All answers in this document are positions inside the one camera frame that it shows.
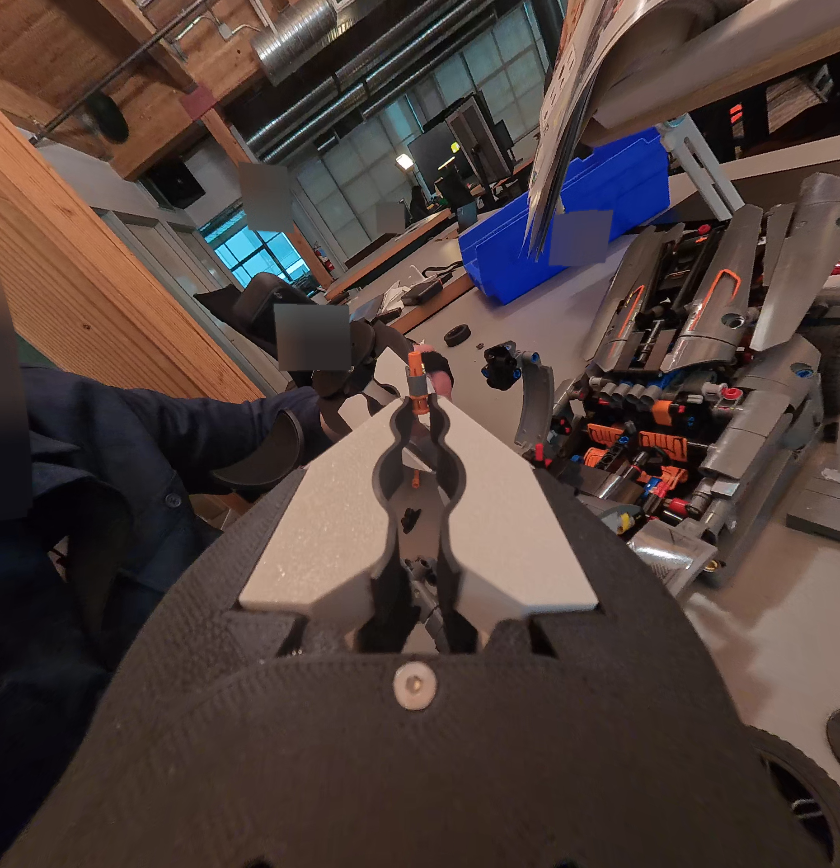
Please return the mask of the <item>bright blue object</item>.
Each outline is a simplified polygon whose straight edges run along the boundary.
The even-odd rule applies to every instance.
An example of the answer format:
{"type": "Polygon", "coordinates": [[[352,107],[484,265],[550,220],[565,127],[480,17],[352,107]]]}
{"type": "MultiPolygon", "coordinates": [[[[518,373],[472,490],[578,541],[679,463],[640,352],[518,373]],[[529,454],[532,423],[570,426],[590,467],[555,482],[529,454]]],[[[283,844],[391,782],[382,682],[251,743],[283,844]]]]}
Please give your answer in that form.
{"type": "MultiPolygon", "coordinates": [[[[571,161],[560,198],[567,212],[612,212],[609,241],[656,217],[670,205],[668,156],[658,131],[637,134],[571,161]]],[[[522,253],[528,193],[493,211],[459,238],[463,266],[487,297],[507,305],[563,270],[549,261],[549,244],[538,260],[522,253]]]]}

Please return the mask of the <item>black round lamp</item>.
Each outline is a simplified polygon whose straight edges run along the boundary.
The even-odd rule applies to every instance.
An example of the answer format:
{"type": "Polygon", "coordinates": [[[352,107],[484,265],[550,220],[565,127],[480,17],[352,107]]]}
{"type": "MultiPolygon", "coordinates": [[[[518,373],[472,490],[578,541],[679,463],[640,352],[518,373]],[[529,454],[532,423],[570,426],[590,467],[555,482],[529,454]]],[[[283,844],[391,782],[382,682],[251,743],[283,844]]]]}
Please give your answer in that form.
{"type": "Polygon", "coordinates": [[[113,144],[124,144],[130,136],[125,115],[118,104],[102,90],[90,93],[81,103],[84,114],[96,130],[113,144]]]}

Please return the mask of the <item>grey metal bar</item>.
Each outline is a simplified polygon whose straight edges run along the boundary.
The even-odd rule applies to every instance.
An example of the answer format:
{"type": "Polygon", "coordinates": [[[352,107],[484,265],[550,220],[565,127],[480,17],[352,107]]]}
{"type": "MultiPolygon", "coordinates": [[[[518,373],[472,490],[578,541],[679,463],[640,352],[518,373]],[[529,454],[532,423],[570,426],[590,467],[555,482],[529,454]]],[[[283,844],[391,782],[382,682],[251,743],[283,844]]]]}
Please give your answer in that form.
{"type": "Polygon", "coordinates": [[[714,217],[729,221],[744,201],[690,115],[660,123],[656,130],[664,149],[684,169],[714,217]]]}

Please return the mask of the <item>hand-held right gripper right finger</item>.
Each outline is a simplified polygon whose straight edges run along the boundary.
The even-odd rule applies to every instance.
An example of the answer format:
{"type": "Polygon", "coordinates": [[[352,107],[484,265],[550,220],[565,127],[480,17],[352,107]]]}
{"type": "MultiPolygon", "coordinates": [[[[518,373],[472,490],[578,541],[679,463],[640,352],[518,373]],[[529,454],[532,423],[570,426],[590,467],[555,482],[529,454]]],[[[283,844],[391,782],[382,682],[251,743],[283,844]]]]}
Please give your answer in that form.
{"type": "Polygon", "coordinates": [[[432,439],[447,651],[473,653],[504,621],[597,610],[533,468],[442,396],[432,399],[432,439]]]}

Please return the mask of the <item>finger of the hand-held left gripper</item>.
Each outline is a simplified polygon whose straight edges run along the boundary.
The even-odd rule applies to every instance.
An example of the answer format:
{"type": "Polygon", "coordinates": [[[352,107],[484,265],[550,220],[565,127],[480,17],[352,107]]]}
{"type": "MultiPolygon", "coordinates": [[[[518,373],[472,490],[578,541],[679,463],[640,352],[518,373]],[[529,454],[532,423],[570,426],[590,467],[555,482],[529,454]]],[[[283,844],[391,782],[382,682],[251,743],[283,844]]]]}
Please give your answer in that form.
{"type": "Polygon", "coordinates": [[[353,395],[346,398],[338,409],[338,416],[344,421],[350,431],[359,429],[384,409],[390,401],[380,403],[369,395],[353,395]]]}
{"type": "Polygon", "coordinates": [[[394,390],[399,398],[408,396],[408,364],[392,349],[384,349],[375,361],[375,382],[394,390]]]}

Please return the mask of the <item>long wooden desk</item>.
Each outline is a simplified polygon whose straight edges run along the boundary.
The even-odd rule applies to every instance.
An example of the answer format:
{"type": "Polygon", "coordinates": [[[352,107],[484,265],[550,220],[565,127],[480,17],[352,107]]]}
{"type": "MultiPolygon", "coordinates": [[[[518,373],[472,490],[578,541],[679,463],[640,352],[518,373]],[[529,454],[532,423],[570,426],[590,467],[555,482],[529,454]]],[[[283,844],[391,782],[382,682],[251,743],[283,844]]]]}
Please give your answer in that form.
{"type": "Polygon", "coordinates": [[[457,218],[449,208],[435,212],[380,245],[335,280],[317,298],[322,304],[345,303],[351,290],[368,286],[429,242],[444,243],[458,236],[457,218]]]}

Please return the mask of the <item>small orange lego piece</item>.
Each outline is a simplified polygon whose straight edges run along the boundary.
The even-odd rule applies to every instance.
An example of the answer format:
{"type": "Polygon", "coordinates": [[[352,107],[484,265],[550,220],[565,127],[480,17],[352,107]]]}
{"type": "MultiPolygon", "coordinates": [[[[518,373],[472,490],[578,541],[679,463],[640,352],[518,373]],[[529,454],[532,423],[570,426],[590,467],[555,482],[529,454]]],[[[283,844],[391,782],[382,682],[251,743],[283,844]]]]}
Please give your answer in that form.
{"type": "Polygon", "coordinates": [[[436,395],[436,388],[426,373],[423,354],[415,350],[408,355],[407,385],[414,416],[421,422],[429,422],[430,395],[436,395]]]}

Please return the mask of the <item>black pouch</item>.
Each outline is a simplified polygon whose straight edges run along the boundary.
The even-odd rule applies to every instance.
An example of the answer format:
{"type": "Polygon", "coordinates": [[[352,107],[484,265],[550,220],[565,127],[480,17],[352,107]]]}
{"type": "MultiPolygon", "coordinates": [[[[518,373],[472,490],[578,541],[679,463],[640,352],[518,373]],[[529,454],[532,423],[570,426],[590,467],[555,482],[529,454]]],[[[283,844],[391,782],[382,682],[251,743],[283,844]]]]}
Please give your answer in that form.
{"type": "Polygon", "coordinates": [[[453,277],[454,271],[455,266],[426,269],[422,272],[422,278],[402,294],[400,303],[405,307],[416,307],[436,298],[453,277]]]}

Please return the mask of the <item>black wall speaker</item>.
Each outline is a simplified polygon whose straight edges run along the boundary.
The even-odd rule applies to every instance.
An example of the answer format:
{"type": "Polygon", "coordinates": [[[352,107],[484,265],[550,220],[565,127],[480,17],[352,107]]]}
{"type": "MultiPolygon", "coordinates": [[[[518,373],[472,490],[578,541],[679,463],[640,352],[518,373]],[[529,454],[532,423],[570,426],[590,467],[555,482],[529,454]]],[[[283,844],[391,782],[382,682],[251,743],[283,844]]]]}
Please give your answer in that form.
{"type": "Polygon", "coordinates": [[[143,179],[157,198],[174,209],[184,210],[206,194],[186,162],[178,158],[157,162],[147,170],[143,179]]]}

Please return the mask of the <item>lego instruction booklet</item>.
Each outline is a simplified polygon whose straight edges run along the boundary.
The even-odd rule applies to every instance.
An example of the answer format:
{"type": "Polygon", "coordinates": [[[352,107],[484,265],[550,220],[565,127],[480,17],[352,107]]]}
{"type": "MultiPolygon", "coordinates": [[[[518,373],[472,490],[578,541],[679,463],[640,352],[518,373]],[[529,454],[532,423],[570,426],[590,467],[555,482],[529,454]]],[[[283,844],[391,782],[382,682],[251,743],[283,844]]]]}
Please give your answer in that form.
{"type": "Polygon", "coordinates": [[[567,168],[607,92],[718,20],[714,2],[608,1],[574,4],[540,112],[529,184],[523,255],[538,259],[567,168]]]}

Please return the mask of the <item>grey lego tile panel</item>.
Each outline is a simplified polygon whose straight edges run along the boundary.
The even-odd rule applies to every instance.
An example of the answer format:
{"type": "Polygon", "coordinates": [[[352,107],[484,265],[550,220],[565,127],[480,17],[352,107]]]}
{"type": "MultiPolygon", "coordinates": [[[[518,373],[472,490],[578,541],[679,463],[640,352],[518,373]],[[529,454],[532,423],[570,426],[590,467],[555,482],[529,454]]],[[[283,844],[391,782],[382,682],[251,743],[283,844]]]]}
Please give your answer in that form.
{"type": "Polygon", "coordinates": [[[840,543],[840,472],[827,466],[813,473],[788,507],[785,524],[840,543]]]}

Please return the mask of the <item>black lego wheel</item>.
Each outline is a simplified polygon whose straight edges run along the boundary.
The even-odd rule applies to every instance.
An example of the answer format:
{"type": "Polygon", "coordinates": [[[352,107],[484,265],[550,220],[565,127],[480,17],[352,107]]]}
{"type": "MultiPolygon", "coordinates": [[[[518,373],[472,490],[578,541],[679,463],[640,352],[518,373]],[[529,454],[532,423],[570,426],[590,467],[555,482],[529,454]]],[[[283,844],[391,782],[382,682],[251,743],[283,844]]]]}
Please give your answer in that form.
{"type": "Polygon", "coordinates": [[[819,846],[827,866],[840,867],[840,786],[789,742],[754,726],[746,730],[800,828],[819,846]]]}

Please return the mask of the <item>grey lego car model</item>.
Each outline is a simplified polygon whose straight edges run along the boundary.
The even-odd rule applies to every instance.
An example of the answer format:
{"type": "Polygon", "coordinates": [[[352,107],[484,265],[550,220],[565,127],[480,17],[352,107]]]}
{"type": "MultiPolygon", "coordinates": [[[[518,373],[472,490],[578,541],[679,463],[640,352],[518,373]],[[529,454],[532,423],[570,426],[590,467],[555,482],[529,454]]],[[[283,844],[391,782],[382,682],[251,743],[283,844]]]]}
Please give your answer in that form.
{"type": "Polygon", "coordinates": [[[725,222],[650,226],[629,245],[554,389],[540,354],[484,351],[523,386],[523,456],[570,487],[675,597],[722,586],[840,402],[840,177],[725,222]]]}

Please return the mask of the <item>black office chair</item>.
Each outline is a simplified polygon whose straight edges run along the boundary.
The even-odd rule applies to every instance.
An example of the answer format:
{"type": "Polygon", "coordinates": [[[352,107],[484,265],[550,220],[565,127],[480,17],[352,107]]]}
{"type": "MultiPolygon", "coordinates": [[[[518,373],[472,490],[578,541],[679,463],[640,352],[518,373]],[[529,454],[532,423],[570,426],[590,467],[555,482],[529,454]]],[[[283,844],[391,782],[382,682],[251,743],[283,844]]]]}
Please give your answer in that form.
{"type": "Polygon", "coordinates": [[[320,306],[292,284],[267,272],[255,275],[243,289],[230,285],[212,292],[196,293],[193,298],[216,320],[250,340],[275,361],[274,307],[320,306]]]}

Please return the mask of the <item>metal ventilation duct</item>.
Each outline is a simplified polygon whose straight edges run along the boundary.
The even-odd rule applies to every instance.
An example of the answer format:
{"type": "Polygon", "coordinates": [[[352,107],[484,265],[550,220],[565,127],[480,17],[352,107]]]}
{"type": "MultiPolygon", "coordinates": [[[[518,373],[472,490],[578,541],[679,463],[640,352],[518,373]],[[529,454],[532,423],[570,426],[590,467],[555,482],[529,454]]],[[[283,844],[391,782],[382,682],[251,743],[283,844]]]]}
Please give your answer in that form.
{"type": "Polygon", "coordinates": [[[339,2],[299,1],[251,38],[268,81],[276,87],[338,37],[339,2]]]}

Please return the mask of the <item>person's dark blue clothing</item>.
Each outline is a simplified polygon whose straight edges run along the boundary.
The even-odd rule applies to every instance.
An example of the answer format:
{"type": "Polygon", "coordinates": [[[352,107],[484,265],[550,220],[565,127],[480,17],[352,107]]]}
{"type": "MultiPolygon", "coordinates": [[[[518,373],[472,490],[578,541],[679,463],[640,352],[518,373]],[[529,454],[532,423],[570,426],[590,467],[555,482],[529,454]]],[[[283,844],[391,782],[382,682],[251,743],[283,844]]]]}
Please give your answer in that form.
{"type": "Polygon", "coordinates": [[[30,433],[33,502],[0,523],[0,734],[84,729],[115,667],[219,532],[176,476],[135,519],[79,449],[30,433]]]}

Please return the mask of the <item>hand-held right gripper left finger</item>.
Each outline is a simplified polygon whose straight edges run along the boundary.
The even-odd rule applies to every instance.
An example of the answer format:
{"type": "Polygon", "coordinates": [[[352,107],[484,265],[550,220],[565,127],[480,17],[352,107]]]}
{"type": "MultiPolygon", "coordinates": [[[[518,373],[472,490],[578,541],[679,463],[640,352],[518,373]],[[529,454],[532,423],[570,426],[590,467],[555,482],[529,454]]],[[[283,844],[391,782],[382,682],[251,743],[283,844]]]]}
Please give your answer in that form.
{"type": "Polygon", "coordinates": [[[403,448],[414,424],[395,400],[303,471],[239,594],[242,609],[296,619],[284,653],[347,645],[401,653],[416,625],[400,555],[403,448]]]}

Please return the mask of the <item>person's left forearm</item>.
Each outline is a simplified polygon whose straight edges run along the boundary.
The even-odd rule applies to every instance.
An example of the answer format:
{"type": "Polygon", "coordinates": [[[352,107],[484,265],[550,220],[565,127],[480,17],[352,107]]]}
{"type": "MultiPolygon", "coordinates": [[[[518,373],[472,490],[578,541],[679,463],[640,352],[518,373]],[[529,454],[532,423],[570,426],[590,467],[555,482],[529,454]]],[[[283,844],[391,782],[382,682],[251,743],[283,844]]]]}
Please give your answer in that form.
{"type": "Polygon", "coordinates": [[[213,472],[262,445],[279,414],[302,432],[300,462],[330,440],[310,387],[240,404],[122,389],[54,368],[21,368],[32,448],[34,497],[82,478],[97,479],[142,509],[173,484],[188,495],[230,489],[213,472]]]}

